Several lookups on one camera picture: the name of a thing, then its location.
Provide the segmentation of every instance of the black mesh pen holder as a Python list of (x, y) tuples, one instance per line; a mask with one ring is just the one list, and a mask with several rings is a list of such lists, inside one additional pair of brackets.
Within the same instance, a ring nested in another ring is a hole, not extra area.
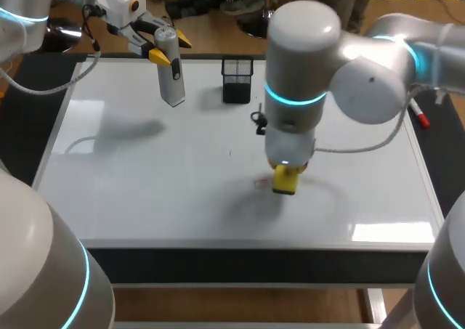
[(223, 103), (250, 103), (254, 58), (245, 55), (227, 55), (222, 59)]

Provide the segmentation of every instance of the cable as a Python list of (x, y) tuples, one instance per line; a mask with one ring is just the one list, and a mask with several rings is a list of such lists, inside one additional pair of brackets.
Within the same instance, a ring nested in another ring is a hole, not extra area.
[[(88, 7), (91, 7), (91, 10), (86, 15), (86, 8), (88, 8)], [(83, 8), (82, 8), (82, 14), (83, 14), (83, 18), (84, 18), (83, 32), (90, 37), (90, 39), (92, 41), (92, 47), (94, 48), (94, 51), (95, 51), (95, 55), (94, 55), (94, 61), (92, 62), (92, 64), (81, 75), (73, 78), (71, 81), (69, 81), (66, 84), (63, 84), (62, 86), (58, 86), (58, 87), (55, 87), (53, 89), (48, 89), (46, 91), (36, 91), (36, 90), (29, 89), (29, 88), (26, 88), (24, 86), (21, 86), (13, 78), (9, 77), (8, 73), (5, 72), (2, 68), (0, 68), (0, 76), (3, 77), (5, 79), (5, 81), (8, 82), (11, 86), (15, 87), (16, 89), (18, 89), (18, 90), (20, 90), (22, 92), (32, 94), (32, 95), (50, 95), (50, 94), (55, 94), (55, 93), (61, 92), (61, 91), (65, 90), (65, 89), (71, 87), (72, 85), (77, 84), (80, 80), (82, 80), (84, 77), (89, 75), (89, 73), (92, 70), (94, 70), (95, 66), (99, 62), (99, 59), (100, 59), (100, 56), (102, 55), (102, 52), (100, 51), (100, 46), (99, 46), (97, 40), (94, 39), (94, 37), (92, 35), (92, 32), (90, 31), (90, 27), (89, 27), (89, 25), (87, 23), (87, 19), (89, 19), (89, 17), (91, 17), (91, 16), (99, 16), (102, 13), (99, 12), (99, 10), (96, 9), (95, 7), (93, 7), (91, 5), (88, 5), (88, 4), (85, 4), (83, 6)], [(27, 33), (25, 31), (25, 26), (19, 20), (17, 20), (17, 21), (23, 27), (23, 48), (19, 52), (15, 52), (14, 54), (11, 54), (11, 56), (8, 59), (12, 59), (15, 55), (22, 53), (23, 50), (24, 50), (24, 47), (25, 47), (25, 42), (26, 42), (26, 37), (27, 37)]]
[(394, 129), (392, 130), (391, 134), (383, 142), (380, 142), (379, 144), (373, 145), (373, 146), (362, 147), (360, 149), (335, 150), (335, 149), (325, 149), (325, 148), (317, 147), (315, 151), (319, 151), (321, 153), (367, 153), (369, 151), (377, 150), (377, 149), (380, 149), (388, 145), (395, 138), (397, 133), (399, 133), (400, 127), (402, 126), (402, 123), (404, 121), (404, 116), (407, 113), (407, 109), (408, 109), (408, 105), (410, 104), (410, 101), (414, 97), (416, 97), (418, 94), (420, 94), (421, 92), (424, 92), (430, 89), (431, 87), (429, 86), (417, 86), (416, 88), (414, 88), (412, 91), (408, 93), (407, 100), (405, 101), (402, 111), (400, 111), (399, 118), (397, 120), (397, 123)]
[(442, 8), (444, 8), (445, 12), (447, 13), (447, 15), (449, 16), (449, 18), (453, 21), (455, 21), (456, 23), (460, 24), (460, 25), (465, 25), (465, 22), (463, 20), (460, 20), (458, 19), (451, 11), (450, 11), (450, 8), (449, 6), (444, 2), (444, 0), (436, 0), (437, 2), (439, 2), (442, 6)]
[(5, 70), (5, 73), (9, 73), (11, 71), (11, 69), (13, 69), (13, 62), (10, 60), (9, 61), (9, 67)]
[(6, 82), (8, 82), (10, 85), (12, 85), (13, 87), (15, 87), (16, 89), (22, 91), (22, 92), (25, 92), (25, 93), (28, 93), (28, 94), (32, 94), (32, 95), (50, 95), (50, 94), (55, 94), (55, 93), (58, 93), (58, 92), (61, 92), (65, 89), (67, 89), (68, 87), (71, 87), (72, 85), (74, 84), (77, 84), (80, 80), (82, 80), (84, 77), (86, 77), (87, 75), (89, 75), (89, 73), (94, 70), (95, 68), (95, 65), (97, 65), (99, 59), (100, 59), (100, 56), (102, 55), (102, 53), (100, 51), (96, 52), (95, 56), (94, 56), (94, 61), (92, 62), (92, 64), (87, 68), (86, 71), (84, 71), (81, 75), (77, 76), (76, 78), (73, 78), (71, 81), (69, 81), (67, 84), (63, 84), (62, 86), (58, 86), (56, 88), (53, 88), (53, 89), (48, 89), (46, 91), (35, 91), (33, 89), (29, 89), (29, 88), (26, 88), (26, 87), (23, 87), (21, 86), (18, 82), (16, 82), (15, 80), (13, 80), (11, 77), (8, 76), (7, 73), (5, 73), (5, 71), (3, 69), (0, 68), (0, 76), (3, 77), (5, 79)]
[(84, 137), (84, 138), (80, 138), (80, 139), (77, 139), (76, 141), (72, 142), (70, 146), (68, 146), (64, 152), (65, 155), (69, 155), (71, 150), (76, 147), (77, 145), (83, 143), (83, 142), (88, 142), (90, 140), (96, 140), (96, 136), (92, 136), (92, 137)]

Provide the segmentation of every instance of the whiteboard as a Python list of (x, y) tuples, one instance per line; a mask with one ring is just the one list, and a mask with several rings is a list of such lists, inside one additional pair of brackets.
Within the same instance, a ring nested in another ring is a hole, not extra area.
[[(222, 103), (221, 61), (183, 71), (175, 108), (144, 60), (102, 60), (65, 98), (34, 187), (86, 247), (429, 250), (443, 217), (408, 118), (380, 150), (316, 153), (278, 195), (250, 121), (264, 62), (248, 105)], [(377, 144), (394, 125), (356, 123), (328, 95), (317, 146)]]

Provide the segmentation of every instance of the wooden floor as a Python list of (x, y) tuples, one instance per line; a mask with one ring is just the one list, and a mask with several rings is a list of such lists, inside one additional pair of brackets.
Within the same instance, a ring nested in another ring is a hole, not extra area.
[[(447, 5), (456, 17), (465, 20), (465, 1), (448, 1)], [(159, 3), (149, 2), (149, 8), (154, 15), (165, 14)], [(451, 21), (434, 0), (372, 1), (365, 27), (390, 12), (442, 23)], [(80, 10), (73, 5), (62, 4), (52, 10), (52, 16), (59, 13), (81, 22)], [(185, 50), (189, 53), (264, 54), (267, 48), (265, 40), (241, 33), (234, 19), (220, 12), (179, 20), (176, 26), (193, 43), (190, 51)], [(104, 53), (127, 51), (126, 40), (110, 35), (99, 20), (91, 20), (91, 28)], [(92, 48), (83, 40), (73, 51), (91, 52)], [(0, 80), (0, 92), (6, 87)], [(465, 98), (454, 98), (454, 103), (465, 125)], [(388, 311), (403, 292), (384, 291)], [(118, 289), (116, 302), (117, 320), (124, 321), (362, 322), (364, 319), (359, 293), (347, 289)]]

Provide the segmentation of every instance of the marker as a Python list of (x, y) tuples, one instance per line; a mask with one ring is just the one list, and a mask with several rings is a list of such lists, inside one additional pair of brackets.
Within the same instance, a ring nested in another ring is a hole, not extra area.
[(421, 126), (423, 127), (423, 129), (428, 129), (429, 128), (429, 119), (426, 117), (426, 115), (423, 113), (423, 111), (421, 111), (421, 108), (416, 103), (414, 98), (412, 98), (409, 105), (410, 105), (411, 109), (413, 110), (413, 112), (415, 113), (416, 118), (417, 118), (418, 122), (421, 124)]

